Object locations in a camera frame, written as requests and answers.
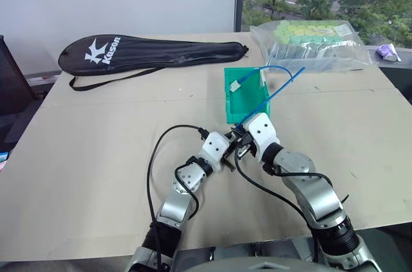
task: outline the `purple object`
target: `purple object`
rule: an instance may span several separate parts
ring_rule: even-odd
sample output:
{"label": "purple object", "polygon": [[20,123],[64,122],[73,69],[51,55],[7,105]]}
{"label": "purple object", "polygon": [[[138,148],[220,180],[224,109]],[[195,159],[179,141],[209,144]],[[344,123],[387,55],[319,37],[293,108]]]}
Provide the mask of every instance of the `purple object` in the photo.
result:
{"label": "purple object", "polygon": [[401,61],[400,57],[397,54],[397,51],[395,50],[395,47],[393,44],[385,44],[381,45],[376,49],[377,53],[382,57],[382,59],[387,60],[387,61]]}

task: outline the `white connector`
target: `white connector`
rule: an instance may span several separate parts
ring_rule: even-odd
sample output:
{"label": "white connector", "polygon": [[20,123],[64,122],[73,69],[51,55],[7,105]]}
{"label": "white connector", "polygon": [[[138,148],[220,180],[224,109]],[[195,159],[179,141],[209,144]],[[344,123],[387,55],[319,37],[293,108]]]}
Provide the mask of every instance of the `white connector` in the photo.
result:
{"label": "white connector", "polygon": [[235,92],[237,89],[240,88],[240,83],[235,80],[230,84],[230,92]]}

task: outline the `blue cable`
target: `blue cable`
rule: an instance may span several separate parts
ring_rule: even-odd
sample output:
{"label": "blue cable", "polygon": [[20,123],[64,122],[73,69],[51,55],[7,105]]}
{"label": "blue cable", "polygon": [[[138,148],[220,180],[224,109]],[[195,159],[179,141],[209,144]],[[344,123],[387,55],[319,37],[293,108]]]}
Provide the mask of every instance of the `blue cable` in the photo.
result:
{"label": "blue cable", "polygon": [[244,81],[246,81],[247,78],[252,76],[254,73],[256,73],[257,71],[261,71],[262,69],[265,69],[265,68],[279,68],[279,69],[282,69],[283,71],[286,71],[289,74],[290,78],[292,78],[292,74],[291,74],[291,72],[289,72],[289,69],[284,68],[283,66],[278,66],[278,65],[268,65],[268,66],[262,66],[260,68],[254,69],[253,71],[250,71],[250,73],[247,73],[245,76],[240,78],[238,80],[238,83],[239,84],[243,83]]}
{"label": "blue cable", "polygon": [[271,101],[271,99],[273,99],[273,97],[275,97],[276,95],[278,95],[285,87],[287,87],[292,81],[294,81],[294,78],[296,78],[297,76],[299,76],[303,71],[304,71],[305,67],[301,68],[299,71],[297,71],[296,74],[294,74],[293,76],[290,77],[290,79],[288,81],[286,81],[283,86],[281,86],[279,89],[277,89],[272,95],[270,95],[266,100],[264,100],[255,110],[253,110],[251,113],[249,113],[246,117],[244,117],[242,119],[242,121],[240,121],[240,123],[236,126],[237,129],[239,129],[243,123],[245,123],[247,120],[250,119],[250,117],[254,116],[256,113],[260,112],[260,110],[262,110],[263,106],[266,105],[268,102]]}

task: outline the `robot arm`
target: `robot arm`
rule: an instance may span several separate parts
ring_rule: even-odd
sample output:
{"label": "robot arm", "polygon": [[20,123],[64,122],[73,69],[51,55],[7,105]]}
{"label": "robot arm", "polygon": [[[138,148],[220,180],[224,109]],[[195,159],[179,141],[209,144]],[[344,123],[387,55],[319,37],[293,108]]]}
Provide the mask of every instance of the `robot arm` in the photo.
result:
{"label": "robot arm", "polygon": [[282,176],[283,183],[295,194],[328,264],[345,270],[374,267],[373,271],[380,272],[365,242],[354,232],[330,181],[311,175],[316,173],[312,160],[280,146],[266,114],[256,115],[245,128],[253,138],[255,157],[263,163],[264,170]]}
{"label": "robot arm", "polygon": [[225,136],[211,132],[197,157],[191,157],[184,166],[176,170],[169,195],[156,215],[156,224],[151,224],[142,246],[137,248],[125,271],[157,271],[153,226],[156,226],[160,239],[162,271],[170,270],[174,253],[194,210],[194,199],[190,193],[198,193],[206,179],[213,172],[221,170],[220,161],[228,147],[229,140]]}

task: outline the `cardboard surface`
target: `cardboard surface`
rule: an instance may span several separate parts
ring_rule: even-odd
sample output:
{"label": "cardboard surface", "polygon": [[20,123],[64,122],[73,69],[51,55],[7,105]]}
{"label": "cardboard surface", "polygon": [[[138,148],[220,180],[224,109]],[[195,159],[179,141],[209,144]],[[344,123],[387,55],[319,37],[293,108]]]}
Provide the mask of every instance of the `cardboard surface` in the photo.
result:
{"label": "cardboard surface", "polygon": [[[228,131],[223,68],[263,63],[248,33],[176,39],[239,40],[251,50],[239,62],[165,69],[88,92],[72,91],[62,74],[0,173],[0,261],[129,255],[141,245],[150,223],[145,173],[159,135],[178,123]],[[274,87],[285,79],[267,77]],[[412,221],[412,107],[379,69],[302,74],[271,107],[282,145],[309,155],[340,198],[350,194],[344,207],[355,229]],[[165,137],[153,167],[155,209],[173,170],[201,145],[190,129]],[[241,164],[294,198],[251,156]],[[200,202],[181,248],[308,235],[295,211],[236,172],[208,178]]]}

